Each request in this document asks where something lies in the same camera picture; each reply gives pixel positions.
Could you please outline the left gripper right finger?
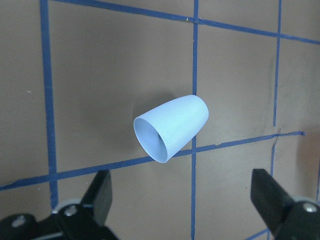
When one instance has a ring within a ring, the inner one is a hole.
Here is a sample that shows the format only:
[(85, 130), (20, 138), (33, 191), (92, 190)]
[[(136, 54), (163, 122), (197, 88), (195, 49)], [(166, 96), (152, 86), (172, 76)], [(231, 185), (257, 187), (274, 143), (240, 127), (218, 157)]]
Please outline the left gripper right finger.
[(275, 240), (320, 238), (320, 205), (289, 195), (265, 169), (252, 170), (250, 199)]

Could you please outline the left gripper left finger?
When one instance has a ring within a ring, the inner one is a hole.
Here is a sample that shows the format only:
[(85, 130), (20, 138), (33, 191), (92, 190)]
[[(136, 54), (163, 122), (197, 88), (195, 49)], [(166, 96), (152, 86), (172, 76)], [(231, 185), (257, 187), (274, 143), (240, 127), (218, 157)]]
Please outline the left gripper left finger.
[(116, 240), (105, 225), (112, 205), (109, 170), (95, 175), (78, 203), (65, 203), (47, 218), (36, 221), (28, 213), (7, 216), (0, 221), (2, 240)]

